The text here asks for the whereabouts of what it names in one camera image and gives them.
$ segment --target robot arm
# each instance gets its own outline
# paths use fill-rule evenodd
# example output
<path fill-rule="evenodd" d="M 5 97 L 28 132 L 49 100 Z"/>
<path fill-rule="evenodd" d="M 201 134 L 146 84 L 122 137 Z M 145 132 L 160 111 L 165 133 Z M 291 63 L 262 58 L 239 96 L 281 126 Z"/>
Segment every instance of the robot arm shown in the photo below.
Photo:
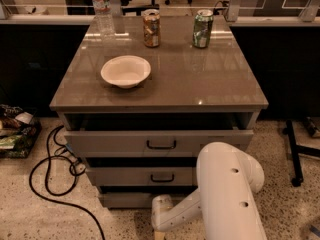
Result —
<path fill-rule="evenodd" d="M 166 232 L 202 214 L 209 240 L 266 240 L 252 192 L 264 183 L 261 165 L 241 150 L 210 143 L 197 160 L 198 189 L 173 207 L 170 196 L 154 198 L 152 226 Z"/>

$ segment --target soda can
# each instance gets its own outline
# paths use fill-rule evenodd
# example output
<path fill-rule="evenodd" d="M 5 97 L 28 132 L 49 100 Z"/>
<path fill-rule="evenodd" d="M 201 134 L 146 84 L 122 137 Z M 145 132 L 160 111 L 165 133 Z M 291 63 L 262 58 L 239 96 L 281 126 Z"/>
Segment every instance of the soda can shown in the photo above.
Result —
<path fill-rule="evenodd" d="M 210 36 L 213 24 L 213 12 L 211 10 L 199 10 L 193 29 L 193 45 L 205 48 L 210 43 Z"/>
<path fill-rule="evenodd" d="M 149 9 L 143 13 L 144 44 L 148 47 L 160 45 L 160 14 L 158 10 Z"/>

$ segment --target cable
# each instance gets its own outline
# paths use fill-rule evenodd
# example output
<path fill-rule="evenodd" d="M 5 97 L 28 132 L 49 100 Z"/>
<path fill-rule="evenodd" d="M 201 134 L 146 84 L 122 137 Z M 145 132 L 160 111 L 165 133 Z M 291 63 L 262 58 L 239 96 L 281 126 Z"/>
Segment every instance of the cable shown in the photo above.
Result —
<path fill-rule="evenodd" d="M 88 213 L 92 219 L 95 221 L 95 223 L 97 224 L 98 228 L 99 228 L 99 231 L 100 231 L 100 234 L 101 234 L 101 237 L 103 240 L 105 240 L 105 236 L 104 236 L 104 233 L 103 233 L 103 230 L 101 228 L 101 225 L 99 223 L 99 221 L 97 220 L 97 218 L 89 211 L 87 210 L 86 208 L 80 206 L 80 205 L 77 205 L 77 204 L 72 204 L 72 203 L 68 203 L 68 202 L 63 202 L 63 201 L 58 201 L 58 200 L 55 200 L 55 199 L 51 199 L 51 198 L 48 198 L 48 197 L 45 197 L 43 195 L 41 195 L 39 192 L 37 192 L 35 190 L 35 188 L 33 187 L 33 184 L 32 184 L 32 177 L 33 177 L 33 174 L 35 173 L 35 171 L 38 169 L 38 167 L 40 165 L 42 165 L 43 163 L 45 162 L 48 162 L 48 167 L 47 167 L 47 171 L 46 171 L 46 177 L 45 177 L 45 188 L 47 190 L 47 192 L 50 194 L 50 195 L 53 195 L 53 196 L 63 196 L 63 195 L 66 195 L 68 193 L 70 193 L 77 185 L 77 182 L 78 182 L 78 179 L 79 179 L 79 176 L 82 175 L 85 170 L 82 170 L 80 173 L 77 173 L 76 171 L 76 166 L 79 165 L 82 161 L 81 159 L 77 159 L 75 162 L 73 162 L 70 158 L 66 157 L 66 156 L 63 156 L 64 153 L 66 152 L 69 152 L 69 149 L 66 147 L 66 145 L 64 144 L 61 144 L 57 141 L 57 134 L 58 132 L 63 128 L 63 125 L 62 126 L 58 126 L 56 127 L 55 129 L 53 129 L 49 135 L 48 135 L 48 138 L 47 138 L 47 143 L 46 143 L 46 148 L 47 148 L 47 154 L 48 154 L 48 157 L 47 158 L 44 158 L 42 159 L 38 164 L 36 164 L 36 166 L 32 169 L 31 173 L 30 173 L 30 176 L 29 176 L 29 186 L 32 190 L 32 192 L 34 194 L 36 194 L 38 197 L 46 200 L 46 201 L 49 201 L 49 202 L 53 202 L 53 203 L 57 203 L 57 204 L 62 204 L 62 205 L 67 205 L 67 206 L 71 206 L 71 207 L 76 207 L 86 213 Z M 59 148 L 55 151 L 55 154 L 54 156 L 51 156 L 50 154 L 50 147 L 49 147 L 49 141 L 50 141 L 50 138 L 53 136 L 53 140 L 55 142 L 56 145 L 59 146 Z M 54 160 L 54 159 L 60 159 L 60 160 L 65 160 L 67 162 L 70 163 L 70 167 L 69 167 L 69 172 L 70 174 L 74 177 L 74 181 L 73 181 L 73 184 L 71 185 L 71 187 L 66 190 L 65 192 L 62 192 L 62 193 L 54 193 L 50 190 L 49 188 L 49 179 L 50 179 L 50 172 L 51 172 L 51 161 Z"/>

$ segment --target speckled floor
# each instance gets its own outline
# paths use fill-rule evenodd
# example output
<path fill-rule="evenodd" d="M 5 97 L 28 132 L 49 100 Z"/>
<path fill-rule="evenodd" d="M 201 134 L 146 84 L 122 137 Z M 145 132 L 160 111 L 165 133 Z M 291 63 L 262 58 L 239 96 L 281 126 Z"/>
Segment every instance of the speckled floor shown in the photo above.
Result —
<path fill-rule="evenodd" d="M 43 130 L 27 159 L 0 159 L 0 239 L 101 239 L 94 220 L 74 207 L 40 199 L 30 190 L 32 168 L 47 156 L 45 143 L 49 132 L 60 125 L 59 119 L 42 118 Z M 304 183 L 295 188 L 290 179 L 293 166 L 288 155 L 289 141 L 282 134 L 284 121 L 258 121 L 255 135 L 247 149 L 262 165 L 265 184 L 255 194 L 255 201 L 269 240 L 318 240 L 320 230 L 320 161 L 301 156 Z M 294 122 L 299 144 L 320 147 L 299 122 Z M 45 196 L 46 164 L 35 173 L 35 188 Z M 68 165 L 55 160 L 50 184 L 53 191 L 64 191 L 72 183 Z M 108 210 L 98 201 L 98 191 L 86 175 L 67 196 L 51 197 L 81 205 L 98 219 L 106 239 L 153 239 L 149 209 Z M 205 239 L 201 218 L 166 234 L 166 239 Z"/>

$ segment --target white bowl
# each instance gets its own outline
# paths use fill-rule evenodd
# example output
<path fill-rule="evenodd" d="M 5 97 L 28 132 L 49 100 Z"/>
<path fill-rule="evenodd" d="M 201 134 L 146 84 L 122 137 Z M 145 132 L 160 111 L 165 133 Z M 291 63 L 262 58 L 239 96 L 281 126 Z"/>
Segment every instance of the white bowl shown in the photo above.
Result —
<path fill-rule="evenodd" d="M 132 88 L 145 80 L 151 72 L 148 61 L 137 56 L 120 56 L 106 62 L 101 70 L 102 78 L 121 88 Z"/>

